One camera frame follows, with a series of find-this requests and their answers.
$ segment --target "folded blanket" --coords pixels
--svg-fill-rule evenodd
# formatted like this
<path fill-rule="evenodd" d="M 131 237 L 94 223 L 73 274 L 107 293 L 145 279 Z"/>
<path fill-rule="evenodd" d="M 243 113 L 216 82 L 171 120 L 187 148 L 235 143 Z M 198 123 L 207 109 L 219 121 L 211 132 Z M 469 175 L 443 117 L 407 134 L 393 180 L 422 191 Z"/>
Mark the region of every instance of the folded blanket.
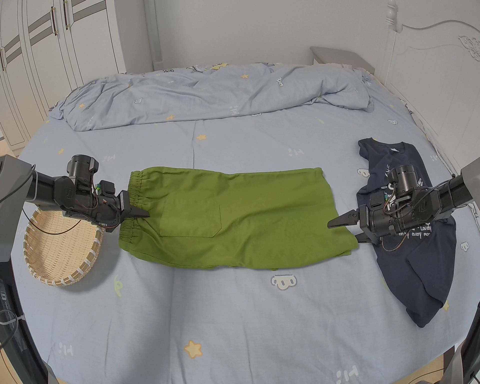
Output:
<path fill-rule="evenodd" d="M 301 267 L 358 246 L 337 216 L 321 168 L 226 175 L 200 169 L 132 172 L 132 205 L 149 218 L 126 219 L 120 248 L 182 268 L 218 265 Z"/>
<path fill-rule="evenodd" d="M 228 65 L 116 74 L 75 89 L 51 111 L 74 131 L 130 124 L 208 120 L 325 103 L 373 110 L 360 70 L 310 66 Z"/>

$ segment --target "basket rim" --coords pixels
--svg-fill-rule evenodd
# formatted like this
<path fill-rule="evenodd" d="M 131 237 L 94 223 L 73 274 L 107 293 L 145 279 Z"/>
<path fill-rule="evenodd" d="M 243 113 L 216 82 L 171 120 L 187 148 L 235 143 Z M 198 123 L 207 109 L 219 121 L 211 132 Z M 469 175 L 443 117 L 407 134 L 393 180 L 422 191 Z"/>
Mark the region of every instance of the basket rim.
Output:
<path fill-rule="evenodd" d="M 32 219 L 36 222 L 36 218 L 38 215 L 41 214 L 51 214 L 52 212 L 56 211 L 40 211 L 38 208 L 34 211 L 32 215 Z M 41 276 L 39 273 L 33 269 L 32 265 L 30 264 L 29 255 L 27 253 L 27 248 L 30 247 L 28 240 L 29 234 L 32 231 L 36 231 L 36 229 L 31 225 L 30 221 L 28 221 L 27 228 L 25 230 L 24 240 L 23 240 L 23 253 L 24 253 L 24 260 L 27 265 L 30 274 L 35 278 L 38 279 L 41 283 L 51 285 L 54 287 L 65 287 L 67 285 L 73 284 L 81 280 L 92 268 L 93 264 L 97 260 L 98 252 L 100 250 L 100 246 L 102 244 L 104 230 L 100 226 L 96 226 L 95 230 L 95 237 L 92 241 L 92 246 L 90 251 L 88 252 L 87 256 L 82 260 L 80 265 L 76 270 L 74 270 L 70 275 L 63 276 L 61 278 L 56 279 L 48 279 L 46 277 Z"/>

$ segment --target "green shorts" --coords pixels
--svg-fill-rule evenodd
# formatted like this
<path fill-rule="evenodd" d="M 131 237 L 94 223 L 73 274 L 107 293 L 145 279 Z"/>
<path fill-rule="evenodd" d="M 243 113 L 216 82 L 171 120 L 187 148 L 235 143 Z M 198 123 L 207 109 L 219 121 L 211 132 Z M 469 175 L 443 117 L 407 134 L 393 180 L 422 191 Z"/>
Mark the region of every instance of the green shorts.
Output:
<path fill-rule="evenodd" d="M 180 268 L 295 268 L 358 247 L 337 216 L 321 168 L 227 175 L 155 167 L 132 172 L 130 203 L 149 218 L 126 219 L 120 248 Z"/>

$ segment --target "headboard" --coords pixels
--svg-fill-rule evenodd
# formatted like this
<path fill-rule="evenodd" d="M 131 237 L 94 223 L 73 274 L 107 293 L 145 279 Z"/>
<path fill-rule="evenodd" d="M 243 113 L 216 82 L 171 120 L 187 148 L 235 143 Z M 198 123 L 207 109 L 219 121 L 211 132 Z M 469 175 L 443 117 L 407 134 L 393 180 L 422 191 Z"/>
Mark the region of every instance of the headboard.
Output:
<path fill-rule="evenodd" d="M 480 157 L 480 0 L 388 0 L 387 9 L 375 76 L 458 174 Z"/>

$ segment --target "navy blue t-shirt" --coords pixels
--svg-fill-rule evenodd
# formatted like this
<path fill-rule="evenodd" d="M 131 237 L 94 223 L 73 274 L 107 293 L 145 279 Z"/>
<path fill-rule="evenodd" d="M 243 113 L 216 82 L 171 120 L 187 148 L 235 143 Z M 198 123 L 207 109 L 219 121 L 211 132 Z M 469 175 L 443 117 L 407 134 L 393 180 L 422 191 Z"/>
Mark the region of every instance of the navy blue t-shirt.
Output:
<path fill-rule="evenodd" d="M 370 195 L 383 190 L 391 195 L 387 173 L 393 168 L 413 165 L 418 183 L 431 187 L 427 170 L 417 149 L 404 142 L 385 144 L 372 138 L 359 141 L 360 156 L 368 160 L 368 183 L 357 193 L 359 205 L 370 207 Z M 405 233 L 383 237 L 387 250 L 395 248 Z M 424 327 L 443 307 L 450 291 L 455 265 L 456 223 L 453 217 L 426 223 L 408 231 L 396 251 L 374 245 L 377 263 L 392 293 L 407 308 L 419 327 Z"/>

